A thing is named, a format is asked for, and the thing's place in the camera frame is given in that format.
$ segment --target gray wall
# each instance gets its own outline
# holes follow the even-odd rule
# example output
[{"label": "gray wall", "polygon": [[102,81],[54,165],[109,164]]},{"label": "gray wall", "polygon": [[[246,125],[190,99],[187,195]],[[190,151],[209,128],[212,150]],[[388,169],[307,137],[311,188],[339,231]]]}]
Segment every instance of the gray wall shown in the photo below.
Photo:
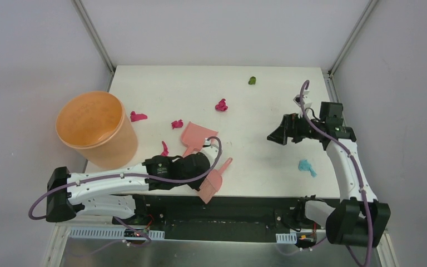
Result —
[{"label": "gray wall", "polygon": [[84,0],[116,65],[328,70],[368,0]]},{"label": "gray wall", "polygon": [[427,1],[381,1],[334,81],[400,266],[427,266]]},{"label": "gray wall", "polygon": [[70,0],[0,1],[0,266],[42,264],[54,224],[31,221],[28,208],[55,167],[84,163],[54,121],[72,97],[106,90],[108,78]]}]

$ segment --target orange container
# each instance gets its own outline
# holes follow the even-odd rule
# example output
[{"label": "orange container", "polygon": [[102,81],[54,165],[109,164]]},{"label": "orange container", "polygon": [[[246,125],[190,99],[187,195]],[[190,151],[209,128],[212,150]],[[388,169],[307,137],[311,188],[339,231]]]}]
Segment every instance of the orange container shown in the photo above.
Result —
[{"label": "orange container", "polygon": [[104,169],[127,164],[138,148],[123,104],[106,92],[73,98],[58,114],[56,132],[64,144]]}]

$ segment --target white table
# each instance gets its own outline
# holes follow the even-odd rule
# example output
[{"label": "white table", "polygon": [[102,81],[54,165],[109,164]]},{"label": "white table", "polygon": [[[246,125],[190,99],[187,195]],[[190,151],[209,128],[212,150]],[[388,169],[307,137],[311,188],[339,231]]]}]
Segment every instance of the white table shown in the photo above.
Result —
[{"label": "white table", "polygon": [[[251,76],[256,85],[248,85]],[[329,101],[319,68],[117,66],[110,93],[122,101],[127,114],[133,110],[148,116],[132,123],[140,144],[127,166],[159,155],[161,141],[170,156],[182,155],[183,128],[171,128],[172,121],[182,119],[185,126],[192,121],[219,132],[224,147],[219,164],[233,158],[216,196],[339,198],[333,166],[321,143],[303,140],[281,146],[266,140],[284,114],[300,113],[292,100],[305,80],[310,80],[309,99],[318,115],[321,101]],[[214,108],[222,98],[229,107],[226,112]],[[308,159],[317,177],[298,170],[302,159]],[[90,162],[86,168],[101,170]],[[196,195],[187,185],[141,194]]]}]

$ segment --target gray floor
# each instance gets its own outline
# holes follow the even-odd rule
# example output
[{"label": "gray floor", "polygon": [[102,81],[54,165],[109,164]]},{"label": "gray floor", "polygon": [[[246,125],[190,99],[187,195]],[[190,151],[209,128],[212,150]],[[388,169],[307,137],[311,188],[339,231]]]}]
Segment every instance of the gray floor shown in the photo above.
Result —
[{"label": "gray floor", "polygon": [[[302,251],[293,256],[282,253],[297,250],[294,245],[171,240],[153,241],[145,248],[127,248],[120,242],[84,258],[70,255],[87,254],[109,242],[110,240],[69,239],[61,267],[357,266],[346,247],[331,245],[327,241],[312,252]],[[358,258],[364,261],[365,249],[354,250]],[[381,266],[376,250],[373,252],[370,266]]]}]

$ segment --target green toy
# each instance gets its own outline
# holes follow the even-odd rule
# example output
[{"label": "green toy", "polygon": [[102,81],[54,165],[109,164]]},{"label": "green toy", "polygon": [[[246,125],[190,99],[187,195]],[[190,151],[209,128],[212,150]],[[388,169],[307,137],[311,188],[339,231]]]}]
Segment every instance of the green toy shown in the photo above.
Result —
[{"label": "green toy", "polygon": [[248,81],[249,85],[255,85],[256,84],[256,77],[255,76],[251,76],[250,80]]}]

